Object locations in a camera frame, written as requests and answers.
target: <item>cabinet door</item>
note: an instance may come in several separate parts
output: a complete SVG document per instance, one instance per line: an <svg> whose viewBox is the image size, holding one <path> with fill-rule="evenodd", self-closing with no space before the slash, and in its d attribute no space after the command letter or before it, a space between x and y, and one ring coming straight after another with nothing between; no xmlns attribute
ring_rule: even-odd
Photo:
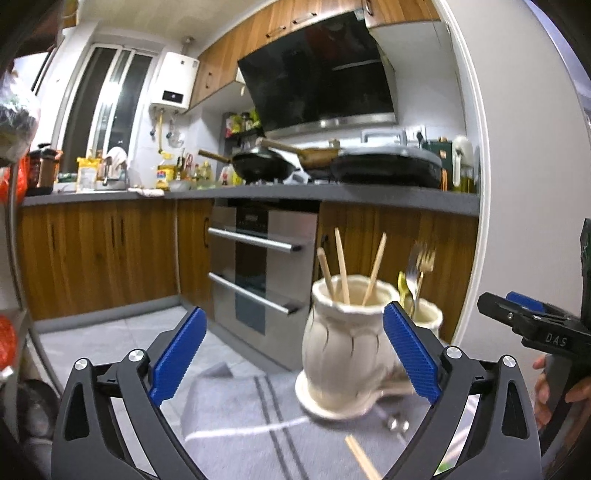
<svg viewBox="0 0 591 480"><path fill-rule="evenodd" d="M31 317L63 316L67 309L63 249L58 243L54 205L26 207L18 222L18 260Z"/></svg>
<svg viewBox="0 0 591 480"><path fill-rule="evenodd" d="M363 0L363 10L368 28L439 20L431 0Z"/></svg>
<svg viewBox="0 0 591 480"><path fill-rule="evenodd" d="M361 8L362 0L294 0L291 30Z"/></svg>
<svg viewBox="0 0 591 480"><path fill-rule="evenodd" d="M124 304L110 218L102 202L21 210L18 253L33 319Z"/></svg>
<svg viewBox="0 0 591 480"><path fill-rule="evenodd" d="M210 271L210 200L178 201L178 271L181 294L213 318Z"/></svg>
<svg viewBox="0 0 591 480"><path fill-rule="evenodd" d="M380 280L397 287L398 272L406 271L415 241L437 249L435 269L427 274L421 297L443 312L441 338L450 342L462 312L476 249L478 218L423 210L323 202L318 219L317 245L324 246L330 271L339 272L335 247L339 227L347 274L370 276L383 232L388 235ZM320 278L315 269L315 278Z"/></svg>
<svg viewBox="0 0 591 480"><path fill-rule="evenodd" d="M214 53L215 51L210 47L199 56L199 69L197 70L193 94L191 95L191 108L201 103L210 95L215 73L215 65L213 63Z"/></svg>
<svg viewBox="0 0 591 480"><path fill-rule="evenodd" d="M247 51L246 45L251 35L253 23L254 17L249 17L224 35L226 44L219 82L220 87L224 87L236 80L238 60L251 53Z"/></svg>
<svg viewBox="0 0 591 480"><path fill-rule="evenodd" d="M251 28L245 39L244 55L288 34L291 31L293 0L278 0L251 17Z"/></svg>
<svg viewBox="0 0 591 480"><path fill-rule="evenodd" d="M268 7L271 12L267 32L265 33L265 43L271 43L291 31L293 6L293 0L277 0Z"/></svg>
<svg viewBox="0 0 591 480"><path fill-rule="evenodd" d="M116 241L128 304L177 294L174 214L170 200L121 203Z"/></svg>

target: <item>plastic bag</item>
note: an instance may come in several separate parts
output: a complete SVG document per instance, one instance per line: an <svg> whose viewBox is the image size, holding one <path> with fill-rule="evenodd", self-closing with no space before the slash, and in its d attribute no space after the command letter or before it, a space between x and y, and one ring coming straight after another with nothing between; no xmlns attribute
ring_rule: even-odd
<svg viewBox="0 0 591 480"><path fill-rule="evenodd" d="M8 183L10 182L10 167L2 169L2 178L0 178L0 200L4 204L8 203ZM29 176L29 158L25 155L21 158L18 165L17 176L17 203L20 204L27 193L27 178Z"/></svg>
<svg viewBox="0 0 591 480"><path fill-rule="evenodd" d="M0 372L10 367L17 351L17 334L12 323L5 316L0 316Z"/></svg>
<svg viewBox="0 0 591 480"><path fill-rule="evenodd" d="M16 75L0 79L0 167L22 158L39 126L41 114L37 97Z"/></svg>

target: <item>window frame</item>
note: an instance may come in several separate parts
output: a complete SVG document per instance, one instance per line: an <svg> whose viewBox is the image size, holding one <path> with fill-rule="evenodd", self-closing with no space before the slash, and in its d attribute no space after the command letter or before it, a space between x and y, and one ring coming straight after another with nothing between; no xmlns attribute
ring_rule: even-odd
<svg viewBox="0 0 591 480"><path fill-rule="evenodd" d="M124 70L123 70L123 72L121 74L121 78L119 80L120 86L123 86L125 79L127 77L127 74L129 72L129 67L131 66L131 62L133 61L134 56L136 54L140 54L140 55L143 55L146 57L151 57L150 65L148 66L148 70L146 71L144 82L142 84L142 94L140 94L140 96L139 96L138 104L137 104L137 107L135 110L134 122L132 124L131 136L129 139L129 151L126 152L128 155L128 158L132 158L132 155L134 155L135 148L137 146L137 140L139 137L139 128L141 126L141 122L138 122L137 120L138 120L138 116L141 116L141 114L143 113L143 110L144 110L143 103L145 102L145 96L143 95L143 93L146 91L146 88L152 82L152 78L154 76L154 69L155 69L154 67L156 64L156 59L159 54L154 51L143 50L141 48L128 47L126 45L121 45L121 44L98 42L98 43L93 43L90 46L90 49L89 49L88 53L86 54L86 57L85 57L84 61L82 62L82 65L80 66L80 69L78 70L78 72L76 74L76 80L74 81L74 85L72 86L72 90L70 91L70 95L69 95L67 103L66 103L66 109L64 111L64 116L63 116L63 119L61 120L57 145L58 145L59 149L61 149L63 146L63 141L64 141L64 137L66 136L66 129L68 126L68 122L70 120L70 115L72 114L72 106L74 104L76 94L78 93L80 83L82 82L82 77L84 76L84 73L88 67L88 64L90 63L90 59L92 58L92 56L97 48L110 48L112 50L116 50L115 56L113 57L113 60L111 61L111 65L109 66L109 70L107 71L107 75L105 76L105 80L103 81L103 85L100 89L99 99L103 95L106 85L111 82L111 77L115 71L115 67L117 66L118 60L119 60L120 56L122 55L123 51L128 51L129 57L127 58ZM111 106L111 111L109 113L109 120L108 120L108 124L107 124L107 130L105 132L105 139L103 141L103 145L97 145L97 147L96 147L97 150L103 151L103 155L106 154L105 149L109 145L109 140L111 138L111 130L113 128L115 112L117 110L119 100L120 100L120 96L117 97L117 101L114 102ZM97 125L99 122L101 105L102 105L102 103L100 101L98 101L95 106L95 111L94 111L93 118L92 118L92 124L90 126L90 135L88 137L86 151L93 148L95 136L98 133L96 128L97 128Z"/></svg>

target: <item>electrical outlet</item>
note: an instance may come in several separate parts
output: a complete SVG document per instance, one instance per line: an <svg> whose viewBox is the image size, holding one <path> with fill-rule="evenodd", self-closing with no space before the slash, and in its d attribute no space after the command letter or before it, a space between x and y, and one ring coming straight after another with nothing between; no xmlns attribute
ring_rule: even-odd
<svg viewBox="0 0 591 480"><path fill-rule="evenodd" d="M406 127L407 133L407 141L408 142L418 142L417 140L417 133L421 132L423 135L423 140L427 139L427 130L425 129L424 125L414 125L413 127Z"/></svg>

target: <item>faucet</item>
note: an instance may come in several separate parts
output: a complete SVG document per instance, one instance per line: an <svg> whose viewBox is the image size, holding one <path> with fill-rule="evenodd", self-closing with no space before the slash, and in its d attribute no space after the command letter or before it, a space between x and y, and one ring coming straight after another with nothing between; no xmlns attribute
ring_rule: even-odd
<svg viewBox="0 0 591 480"><path fill-rule="evenodd" d="M109 173L111 172L111 165L113 164L113 158L107 157L105 159L105 172L103 173L103 187L109 184Z"/></svg>

